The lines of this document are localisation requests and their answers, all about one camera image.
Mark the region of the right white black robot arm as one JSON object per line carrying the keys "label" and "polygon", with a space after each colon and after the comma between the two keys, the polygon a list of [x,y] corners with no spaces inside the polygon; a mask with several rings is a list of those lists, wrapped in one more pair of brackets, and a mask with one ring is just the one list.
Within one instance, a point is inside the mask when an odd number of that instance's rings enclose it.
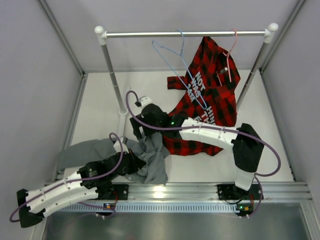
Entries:
{"label": "right white black robot arm", "polygon": [[131,118],[134,135],[139,138],[155,132],[170,140],[198,142],[232,152],[236,175],[233,186],[225,197],[243,199],[251,193],[264,145],[253,127],[243,123],[239,128],[214,127],[208,123],[183,115],[169,116],[148,97],[137,100],[140,114]]}

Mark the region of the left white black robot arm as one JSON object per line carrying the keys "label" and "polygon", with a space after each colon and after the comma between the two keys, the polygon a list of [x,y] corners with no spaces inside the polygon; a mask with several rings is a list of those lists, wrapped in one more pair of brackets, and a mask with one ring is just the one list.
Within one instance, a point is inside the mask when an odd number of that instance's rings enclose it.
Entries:
{"label": "left white black robot arm", "polygon": [[32,227],[51,214],[86,200],[112,199],[112,180],[138,172],[146,163],[131,150],[104,160],[92,161],[66,178],[38,190],[17,191],[19,223]]}

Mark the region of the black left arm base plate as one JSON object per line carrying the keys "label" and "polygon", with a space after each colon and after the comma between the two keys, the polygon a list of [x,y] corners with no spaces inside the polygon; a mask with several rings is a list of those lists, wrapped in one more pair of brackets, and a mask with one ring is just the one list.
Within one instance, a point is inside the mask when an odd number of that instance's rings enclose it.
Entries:
{"label": "black left arm base plate", "polygon": [[121,200],[128,199],[129,185],[128,184],[109,184],[97,189],[98,200]]}

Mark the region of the grey button shirt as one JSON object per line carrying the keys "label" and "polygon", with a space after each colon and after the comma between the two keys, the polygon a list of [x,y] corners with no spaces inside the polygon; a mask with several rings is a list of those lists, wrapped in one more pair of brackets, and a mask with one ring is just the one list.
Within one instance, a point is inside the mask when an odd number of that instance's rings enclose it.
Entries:
{"label": "grey button shirt", "polygon": [[[93,161],[101,161],[117,152],[109,138],[93,139],[74,144],[61,151],[57,157],[59,171],[68,168],[79,168]],[[130,181],[139,184],[165,185],[168,175],[165,158],[170,155],[163,145],[163,137],[156,132],[152,136],[144,136],[139,141],[128,139],[126,146],[146,165],[138,172],[118,176],[115,181]]]}

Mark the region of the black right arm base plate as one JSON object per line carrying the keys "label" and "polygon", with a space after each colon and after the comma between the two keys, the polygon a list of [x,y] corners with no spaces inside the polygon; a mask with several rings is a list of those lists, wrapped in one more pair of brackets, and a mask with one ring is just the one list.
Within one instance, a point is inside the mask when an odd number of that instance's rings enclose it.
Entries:
{"label": "black right arm base plate", "polygon": [[261,187],[253,184],[248,191],[235,186],[235,184],[218,184],[217,193],[219,200],[238,201],[238,200],[259,200],[261,195]]}

